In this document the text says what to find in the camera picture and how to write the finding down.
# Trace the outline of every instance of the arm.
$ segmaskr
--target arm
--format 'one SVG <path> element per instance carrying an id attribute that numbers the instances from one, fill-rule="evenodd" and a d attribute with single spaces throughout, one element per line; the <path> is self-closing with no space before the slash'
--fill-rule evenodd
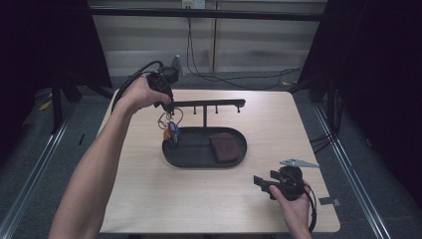
<path id="1" fill-rule="evenodd" d="M 140 77 L 125 91 L 93 144 L 82 157 L 53 219 L 49 238 L 96 238 L 114 186 L 131 116 L 155 102 L 170 103 Z"/>
<path id="2" fill-rule="evenodd" d="M 283 218 L 294 239 L 310 239 L 311 233 L 308 229 L 310 201 L 305 194 L 295 201 L 289 201 L 276 186 L 270 186 L 271 193 L 279 201 Z"/>

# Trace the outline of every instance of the horizontal bar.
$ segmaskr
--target horizontal bar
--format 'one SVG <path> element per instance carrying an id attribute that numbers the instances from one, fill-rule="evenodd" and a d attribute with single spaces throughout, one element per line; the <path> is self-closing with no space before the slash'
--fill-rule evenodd
<path id="1" fill-rule="evenodd" d="M 209 106 L 235 106 L 242 108 L 245 100 L 214 100 L 214 101 L 190 101 L 190 102 L 174 102 L 175 108 L 183 107 L 209 107 Z"/>
<path id="2" fill-rule="evenodd" d="M 91 14 L 104 16 L 228 18 L 311 22 L 320 21 L 323 17 L 323 14 L 317 13 L 249 12 L 175 8 L 39 7 L 38 10 L 61 14 Z"/>

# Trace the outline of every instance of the wall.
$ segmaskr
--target wall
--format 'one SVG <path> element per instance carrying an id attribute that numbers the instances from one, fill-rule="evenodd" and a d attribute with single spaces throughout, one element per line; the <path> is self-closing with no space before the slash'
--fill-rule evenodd
<path id="1" fill-rule="evenodd" d="M 180 0 L 90 0 L 91 6 L 181 8 Z M 322 13 L 325 1 L 206 1 L 206 9 Z M 153 60 L 180 55 L 187 72 L 187 18 L 94 16 L 108 70 L 127 76 Z M 194 60 L 200 72 L 280 71 L 304 64 L 318 22 L 200 19 L 191 21 Z"/>

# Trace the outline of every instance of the wall outlet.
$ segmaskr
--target wall outlet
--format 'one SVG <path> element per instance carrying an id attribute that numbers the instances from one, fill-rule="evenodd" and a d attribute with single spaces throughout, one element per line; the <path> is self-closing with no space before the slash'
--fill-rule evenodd
<path id="1" fill-rule="evenodd" d="M 193 1 L 194 9 L 205 9 L 205 0 L 194 0 Z"/>
<path id="2" fill-rule="evenodd" d="M 194 0 L 182 0 L 182 8 L 183 9 L 193 9 L 193 1 Z"/>

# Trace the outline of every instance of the wooden table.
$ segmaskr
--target wooden table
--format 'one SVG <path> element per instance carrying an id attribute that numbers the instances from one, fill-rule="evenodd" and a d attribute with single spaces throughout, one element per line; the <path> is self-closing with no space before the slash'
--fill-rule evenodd
<path id="1" fill-rule="evenodd" d="M 244 91 L 173 91 L 176 101 L 245 99 L 233 106 L 209 108 L 208 126 L 240 131 L 248 142 L 243 162 L 232 168 L 172 166 L 165 159 L 162 108 L 133 116 L 121 153 L 117 178 L 105 213 L 103 233 L 281 233 L 287 232 L 277 201 L 253 183 L 270 178 L 281 159 L 316 163 L 292 95 Z M 183 108 L 179 126 L 202 126 L 202 109 Z M 106 122 L 109 109 L 105 115 Z M 319 169 L 303 168 L 316 198 L 329 197 Z M 317 206 L 315 232 L 335 232 L 339 222 L 332 205 Z"/>

